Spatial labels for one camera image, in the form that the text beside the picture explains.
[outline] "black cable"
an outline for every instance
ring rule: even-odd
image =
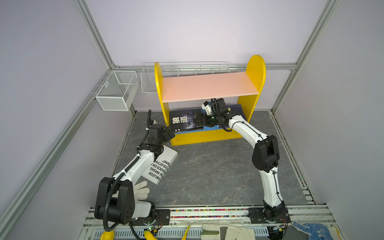
[[[216,107],[216,114],[217,114],[218,117],[220,117],[220,113],[219,113],[219,109],[218,109],[216,98],[214,98],[214,101],[215,101],[215,107]]]
[[[125,172],[128,172],[129,169],[131,169],[131,167],[140,159],[140,156],[136,156],[135,160],[132,161],[132,163],[130,165],[128,165],[128,167],[126,167],[124,169]]]
[[[232,132],[232,129],[226,129],[222,123],[220,123],[220,126],[224,129],[226,132]]]
[[[137,233],[136,233],[135,230],[133,229],[133,226],[132,226],[132,224],[131,224],[130,221],[128,222],[128,225],[129,225],[129,227],[131,228],[132,234],[135,236],[135,238],[136,238],[137,240],[145,240],[145,239],[139,238],[139,236],[137,235]]]
[[[213,113],[216,113],[214,110],[214,99],[213,98],[211,98],[211,110]]]
[[[149,127],[151,126],[151,112],[152,110],[148,110],[148,115],[147,115],[147,132],[145,133],[145,136],[139,146],[136,148],[136,152],[139,153],[139,148],[144,144],[145,140],[147,139],[149,135]]]
[[[228,129],[225,129],[227,132],[232,132],[232,129],[233,129],[233,126],[235,125],[235,123],[237,123],[237,122],[234,122],[233,124],[232,124],[232,128],[230,129],[230,130],[228,130]],[[245,124],[248,128],[250,128],[252,131],[254,131],[261,139],[262,139],[262,141],[264,141],[264,139],[263,139],[263,137],[258,133],[258,132],[256,132],[253,128],[251,128],[250,126],[248,126],[247,124]]]
[[[107,198],[105,199],[104,212],[103,212],[103,227],[106,232],[112,231],[119,223],[114,223],[111,227],[108,226],[108,212],[109,205],[111,204],[112,195],[116,192],[116,188],[120,182],[120,179],[125,175],[125,173],[121,173],[116,180],[113,182],[111,189],[107,194]]]
[[[276,186],[276,194],[277,194],[277,197],[279,198],[279,200],[281,201],[281,203],[283,203],[283,200],[281,200],[281,198],[280,198],[280,196],[279,196],[279,191],[277,190],[277,181],[276,181],[276,177],[275,177],[275,174],[277,174],[277,172],[276,171],[274,171],[274,170],[271,170],[272,171],[272,174],[273,174],[273,178],[275,179],[275,186]],[[287,214],[288,214],[288,216],[289,216],[289,213],[288,213],[288,207],[284,204],[284,207],[285,207],[285,209],[287,210]],[[282,239],[284,238],[284,236],[285,236],[285,234],[287,233],[287,230],[288,230],[288,223],[286,223],[286,227],[285,227],[285,232],[284,232],[284,234],[283,234],[283,237],[282,237]]]

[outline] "wire shelf rack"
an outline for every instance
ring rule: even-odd
[[[141,91],[146,95],[157,94],[155,63],[142,63]],[[163,77],[229,73],[229,62],[166,62],[160,63]]]
[[[129,111],[139,88],[135,71],[113,70],[96,94],[96,99],[106,111]]]

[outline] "white book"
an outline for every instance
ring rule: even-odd
[[[142,176],[156,185],[159,184],[176,157],[177,152],[175,150],[164,146],[163,153],[144,171]]]

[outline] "pink shelf board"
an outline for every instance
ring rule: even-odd
[[[164,103],[256,95],[246,72],[163,78]]]

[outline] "black mounting plate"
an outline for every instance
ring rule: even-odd
[[[150,223],[149,225],[161,225],[161,222],[163,221],[163,226],[169,225],[169,219],[170,219],[170,210],[169,209],[156,209],[155,211],[155,222]],[[148,226],[145,222],[143,222],[140,218],[137,220],[132,220],[131,221],[132,226]]]
[[[263,207],[250,207],[248,208],[249,211],[249,218],[251,219],[252,224],[256,223],[269,223],[264,219],[264,213],[263,213],[264,208]],[[286,223],[291,222],[291,218],[288,216],[285,217]],[[276,220],[275,223],[284,223],[284,221],[280,218]]]

